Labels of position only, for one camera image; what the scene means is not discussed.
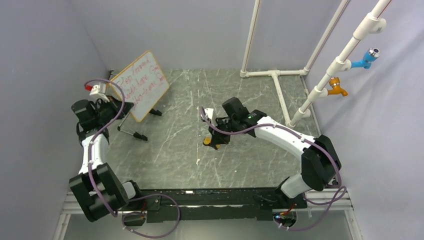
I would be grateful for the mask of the yellow framed whiteboard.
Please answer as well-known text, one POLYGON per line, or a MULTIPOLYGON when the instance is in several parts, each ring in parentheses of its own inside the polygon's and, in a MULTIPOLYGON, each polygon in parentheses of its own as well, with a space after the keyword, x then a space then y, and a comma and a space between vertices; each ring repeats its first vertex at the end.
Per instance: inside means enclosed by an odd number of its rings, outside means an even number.
POLYGON ((111 88, 119 98, 133 103, 130 114, 141 122, 162 96, 168 91, 168 83, 155 56, 146 51, 110 80, 111 88))

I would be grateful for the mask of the yellow whiteboard eraser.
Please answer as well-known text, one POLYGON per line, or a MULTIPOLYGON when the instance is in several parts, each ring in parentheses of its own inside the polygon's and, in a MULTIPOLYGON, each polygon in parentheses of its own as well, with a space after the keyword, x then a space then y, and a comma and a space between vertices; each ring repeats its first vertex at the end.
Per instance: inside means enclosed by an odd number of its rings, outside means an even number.
POLYGON ((205 137, 204 139, 203 139, 203 145, 204 146, 210 146, 211 145, 211 142, 212 142, 212 139, 210 138, 210 137, 205 137))

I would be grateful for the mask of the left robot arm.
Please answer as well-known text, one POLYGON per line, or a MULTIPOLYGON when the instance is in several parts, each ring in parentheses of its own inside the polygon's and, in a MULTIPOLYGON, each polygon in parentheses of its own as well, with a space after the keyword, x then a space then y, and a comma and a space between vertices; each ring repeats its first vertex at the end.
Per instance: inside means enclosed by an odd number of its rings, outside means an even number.
POLYGON ((112 96, 108 101, 82 99, 71 106, 78 118, 76 133, 83 148, 83 162, 78 174, 69 180, 69 187, 90 222, 125 206, 137 210, 144 203, 138 185, 133 180, 120 182, 106 162, 110 145, 106 125, 112 119, 125 119, 133 106, 112 96))

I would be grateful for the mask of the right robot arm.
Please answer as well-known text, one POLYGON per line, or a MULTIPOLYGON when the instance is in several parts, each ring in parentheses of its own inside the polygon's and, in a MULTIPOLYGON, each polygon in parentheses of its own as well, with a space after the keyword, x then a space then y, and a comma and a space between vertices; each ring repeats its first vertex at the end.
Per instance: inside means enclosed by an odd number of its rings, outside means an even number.
POLYGON ((205 146, 216 150, 229 144, 232 135, 248 134, 280 147, 300 161, 300 172, 283 180, 274 190, 280 207, 289 207, 296 197, 310 190, 320 192, 331 187, 333 179, 341 180, 342 165, 329 137, 314 137, 288 128, 263 111, 249 111, 237 97, 226 100, 222 107, 226 117, 214 117, 212 108, 199 108, 211 134, 204 139, 205 146))

